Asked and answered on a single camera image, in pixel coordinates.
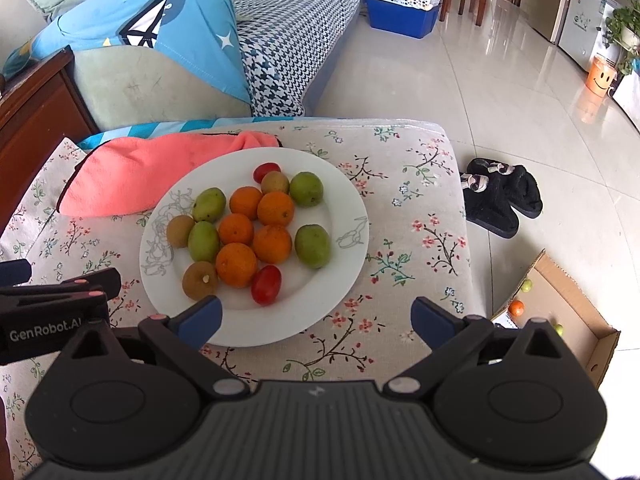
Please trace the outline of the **black slipper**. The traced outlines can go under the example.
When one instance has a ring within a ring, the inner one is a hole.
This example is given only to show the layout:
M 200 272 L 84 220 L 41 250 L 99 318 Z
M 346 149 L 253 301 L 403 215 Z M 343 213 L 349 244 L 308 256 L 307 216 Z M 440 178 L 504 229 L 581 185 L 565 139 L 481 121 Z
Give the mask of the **black slipper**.
M 502 238 L 512 238 L 520 222 L 512 209 L 502 183 L 484 174 L 460 174 L 465 218 Z
M 538 183 L 524 166 L 513 166 L 488 158 L 474 158 L 466 166 L 466 172 L 499 181 L 510 205 L 525 217 L 535 219 L 542 213 L 544 204 Z

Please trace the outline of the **green jujube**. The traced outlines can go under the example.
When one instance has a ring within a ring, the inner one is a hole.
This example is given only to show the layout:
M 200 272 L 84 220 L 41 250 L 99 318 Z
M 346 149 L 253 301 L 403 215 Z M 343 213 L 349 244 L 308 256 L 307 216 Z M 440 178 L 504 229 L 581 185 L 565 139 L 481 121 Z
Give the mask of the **green jujube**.
M 194 200 L 192 217 L 196 222 L 217 222 L 226 210 L 227 199 L 220 188 L 206 188 Z
M 207 221 L 196 222 L 188 237 L 188 249 L 192 260 L 213 262 L 219 247 L 216 226 Z
M 296 232 L 294 247 L 299 261 L 311 269 L 321 269 L 331 259 L 331 239 L 318 224 L 301 226 Z

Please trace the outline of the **brown kiwi left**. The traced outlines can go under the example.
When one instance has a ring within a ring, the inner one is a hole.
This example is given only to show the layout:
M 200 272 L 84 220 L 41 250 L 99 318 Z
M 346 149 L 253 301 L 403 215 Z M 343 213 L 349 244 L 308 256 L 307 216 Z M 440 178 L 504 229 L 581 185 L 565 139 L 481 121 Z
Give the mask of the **brown kiwi left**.
M 214 296 L 218 286 L 215 266 L 209 261 L 192 263 L 182 277 L 182 290 L 193 301 Z

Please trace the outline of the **green jujube center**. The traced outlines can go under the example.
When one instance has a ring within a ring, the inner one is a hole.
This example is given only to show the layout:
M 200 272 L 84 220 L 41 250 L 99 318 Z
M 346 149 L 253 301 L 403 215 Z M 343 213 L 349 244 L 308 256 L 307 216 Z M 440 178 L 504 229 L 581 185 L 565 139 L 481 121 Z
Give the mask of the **green jujube center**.
M 301 226 L 296 232 L 294 247 L 299 261 L 311 269 L 321 269 L 331 259 L 331 239 L 318 224 Z

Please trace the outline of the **blue plastic bin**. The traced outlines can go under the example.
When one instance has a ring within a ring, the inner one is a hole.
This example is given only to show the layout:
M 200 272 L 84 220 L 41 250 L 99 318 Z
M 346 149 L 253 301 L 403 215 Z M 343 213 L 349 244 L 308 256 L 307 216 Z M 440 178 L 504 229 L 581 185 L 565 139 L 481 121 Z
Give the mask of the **blue plastic bin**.
M 401 36 L 422 39 L 432 32 L 439 6 L 424 11 L 383 0 L 364 0 L 372 28 Z

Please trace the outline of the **brown kiwi near cloth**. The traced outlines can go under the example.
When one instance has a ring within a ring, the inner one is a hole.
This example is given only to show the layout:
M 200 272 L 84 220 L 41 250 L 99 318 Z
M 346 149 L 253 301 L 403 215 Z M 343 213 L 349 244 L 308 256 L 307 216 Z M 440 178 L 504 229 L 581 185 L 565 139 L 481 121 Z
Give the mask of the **brown kiwi near cloth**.
M 272 192 L 281 192 L 288 194 L 288 188 L 290 187 L 290 181 L 285 174 L 281 171 L 269 171 L 260 182 L 260 187 L 264 194 Z

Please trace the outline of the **pink fleece cloth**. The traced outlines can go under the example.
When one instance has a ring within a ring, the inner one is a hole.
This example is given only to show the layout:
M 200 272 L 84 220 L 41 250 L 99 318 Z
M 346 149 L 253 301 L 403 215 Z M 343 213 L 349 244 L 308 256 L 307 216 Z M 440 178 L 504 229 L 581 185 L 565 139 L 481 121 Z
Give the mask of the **pink fleece cloth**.
M 169 133 L 155 139 L 123 136 L 80 162 L 58 198 L 66 217 L 126 216 L 154 208 L 180 179 L 211 160 L 250 148 L 277 148 L 269 133 Z

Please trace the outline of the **houndstooth sofa cover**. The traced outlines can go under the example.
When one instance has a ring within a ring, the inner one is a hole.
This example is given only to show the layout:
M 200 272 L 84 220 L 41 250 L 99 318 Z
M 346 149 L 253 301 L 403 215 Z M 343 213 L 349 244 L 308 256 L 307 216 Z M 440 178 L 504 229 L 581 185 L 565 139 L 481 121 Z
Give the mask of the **houndstooth sofa cover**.
M 257 117 L 311 116 L 362 0 L 232 0 Z

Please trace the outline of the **orange smiley bucket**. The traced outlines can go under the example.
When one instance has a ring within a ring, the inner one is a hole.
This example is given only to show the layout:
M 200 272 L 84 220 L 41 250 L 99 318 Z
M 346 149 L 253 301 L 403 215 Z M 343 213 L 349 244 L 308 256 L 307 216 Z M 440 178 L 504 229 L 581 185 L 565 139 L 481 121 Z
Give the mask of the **orange smiley bucket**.
M 617 76 L 617 70 L 606 58 L 595 55 L 586 80 L 586 87 L 596 96 L 603 98 Z

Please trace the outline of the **orange tangerine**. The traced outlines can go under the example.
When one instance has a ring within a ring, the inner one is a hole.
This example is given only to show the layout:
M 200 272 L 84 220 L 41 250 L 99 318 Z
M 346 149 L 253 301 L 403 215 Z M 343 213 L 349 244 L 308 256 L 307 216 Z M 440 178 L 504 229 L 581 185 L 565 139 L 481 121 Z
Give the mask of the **orange tangerine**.
M 257 206 L 257 219 L 264 226 L 288 226 L 294 214 L 295 203 L 285 192 L 266 193 Z
M 247 287 L 258 270 L 253 249 L 241 243 L 224 245 L 215 261 L 218 278 L 233 288 Z
M 279 264 L 291 255 L 292 238 L 284 226 L 263 226 L 255 233 L 252 248 L 263 263 Z
M 232 214 L 242 214 L 254 221 L 257 219 L 257 208 L 262 200 L 262 191 L 254 186 L 237 188 L 229 200 Z
M 254 237 L 254 223 L 245 214 L 227 214 L 218 226 L 218 234 L 224 245 L 239 243 L 250 246 Z

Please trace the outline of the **brown kiwi with stem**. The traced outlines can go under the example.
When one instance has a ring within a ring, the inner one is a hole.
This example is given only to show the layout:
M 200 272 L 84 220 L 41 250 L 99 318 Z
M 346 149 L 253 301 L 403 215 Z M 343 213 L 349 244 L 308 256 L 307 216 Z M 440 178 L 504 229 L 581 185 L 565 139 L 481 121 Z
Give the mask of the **brown kiwi with stem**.
M 166 237 L 170 247 L 185 248 L 195 221 L 188 214 L 180 214 L 172 218 L 166 226 Z

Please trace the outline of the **green jujube fruit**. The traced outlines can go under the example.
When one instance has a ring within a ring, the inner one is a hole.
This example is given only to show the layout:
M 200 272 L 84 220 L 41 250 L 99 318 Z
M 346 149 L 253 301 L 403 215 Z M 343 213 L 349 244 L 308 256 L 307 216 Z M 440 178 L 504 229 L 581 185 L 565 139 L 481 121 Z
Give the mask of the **green jujube fruit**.
M 312 172 L 301 171 L 290 182 L 288 194 L 299 207 L 309 208 L 319 205 L 323 198 L 322 181 Z

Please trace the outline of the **green jujube top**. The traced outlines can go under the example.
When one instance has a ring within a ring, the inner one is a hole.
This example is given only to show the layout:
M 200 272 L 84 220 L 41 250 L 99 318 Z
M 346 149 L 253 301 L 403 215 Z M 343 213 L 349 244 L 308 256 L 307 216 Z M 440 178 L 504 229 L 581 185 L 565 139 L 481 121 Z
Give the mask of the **green jujube top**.
M 226 210 L 227 199 L 220 188 L 206 188 L 194 200 L 192 217 L 196 222 L 217 222 Z

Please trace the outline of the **red cherry tomato lower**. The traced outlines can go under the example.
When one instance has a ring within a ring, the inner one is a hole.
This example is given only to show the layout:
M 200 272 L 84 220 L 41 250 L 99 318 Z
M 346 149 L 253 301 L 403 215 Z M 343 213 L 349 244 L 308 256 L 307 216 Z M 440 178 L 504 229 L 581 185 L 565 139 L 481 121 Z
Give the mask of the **red cherry tomato lower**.
M 270 306 L 276 301 L 281 285 L 281 271 L 270 264 L 264 266 L 254 275 L 252 284 L 250 284 L 250 294 L 256 304 L 263 307 Z

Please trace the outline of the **orange tangerine bottom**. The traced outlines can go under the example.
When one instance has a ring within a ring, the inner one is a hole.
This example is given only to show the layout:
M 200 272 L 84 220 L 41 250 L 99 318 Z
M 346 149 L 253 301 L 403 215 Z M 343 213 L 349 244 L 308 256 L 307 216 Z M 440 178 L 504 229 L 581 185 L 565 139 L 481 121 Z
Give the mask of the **orange tangerine bottom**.
M 233 288 L 247 287 L 258 270 L 253 249 L 241 243 L 224 245 L 215 261 L 218 278 Z

